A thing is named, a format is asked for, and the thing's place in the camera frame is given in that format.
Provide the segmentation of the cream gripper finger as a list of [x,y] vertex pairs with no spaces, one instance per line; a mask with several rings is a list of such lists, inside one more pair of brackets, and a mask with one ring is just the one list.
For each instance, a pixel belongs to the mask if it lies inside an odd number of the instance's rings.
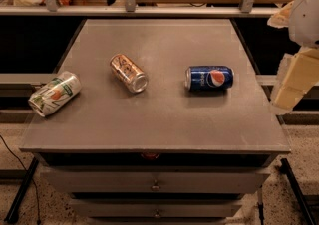
[[294,55],[285,54],[271,92],[270,111],[277,115],[290,113],[318,82],[318,49],[301,48]]
[[273,28],[286,28],[289,25],[290,13],[293,6],[293,2],[289,2],[283,6],[277,13],[272,15],[267,25]]

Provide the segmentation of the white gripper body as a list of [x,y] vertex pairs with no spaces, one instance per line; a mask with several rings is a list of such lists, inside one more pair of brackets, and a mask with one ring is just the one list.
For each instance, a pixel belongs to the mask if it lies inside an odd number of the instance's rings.
[[319,48],[319,0],[294,0],[289,38],[303,47]]

